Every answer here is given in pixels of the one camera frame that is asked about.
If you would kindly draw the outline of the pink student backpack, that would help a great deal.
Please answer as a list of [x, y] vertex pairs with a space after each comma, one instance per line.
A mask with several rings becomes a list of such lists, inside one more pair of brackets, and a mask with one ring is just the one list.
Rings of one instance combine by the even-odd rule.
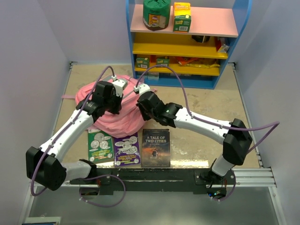
[[138, 106], [139, 95], [134, 93], [137, 80], [128, 75], [117, 75], [118, 79], [127, 81], [127, 87], [123, 91], [121, 111], [119, 114], [105, 112], [88, 129], [99, 129], [115, 138], [122, 138], [138, 132], [145, 124]]

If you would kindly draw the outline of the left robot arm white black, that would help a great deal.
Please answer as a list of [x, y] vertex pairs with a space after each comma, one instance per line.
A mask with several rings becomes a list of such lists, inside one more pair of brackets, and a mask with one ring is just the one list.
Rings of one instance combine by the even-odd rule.
[[52, 191], [69, 180], [82, 179], [87, 184], [94, 183], [97, 179], [94, 163], [85, 159], [67, 164], [62, 161], [79, 136], [105, 112], [120, 112], [126, 86], [127, 82], [122, 79], [94, 84], [91, 92], [78, 103], [71, 117], [53, 137], [40, 147], [27, 150], [27, 177]]

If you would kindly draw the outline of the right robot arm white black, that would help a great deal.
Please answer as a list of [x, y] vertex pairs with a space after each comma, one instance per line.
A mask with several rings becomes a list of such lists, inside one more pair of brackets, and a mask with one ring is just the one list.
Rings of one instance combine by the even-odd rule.
[[252, 143], [252, 137], [243, 121], [216, 120], [176, 104], [164, 104], [151, 90], [139, 91], [137, 106], [145, 121], [155, 120], [162, 126], [182, 128], [204, 135], [223, 146], [222, 154], [215, 159], [202, 179], [220, 184], [228, 171], [236, 165], [243, 165]]

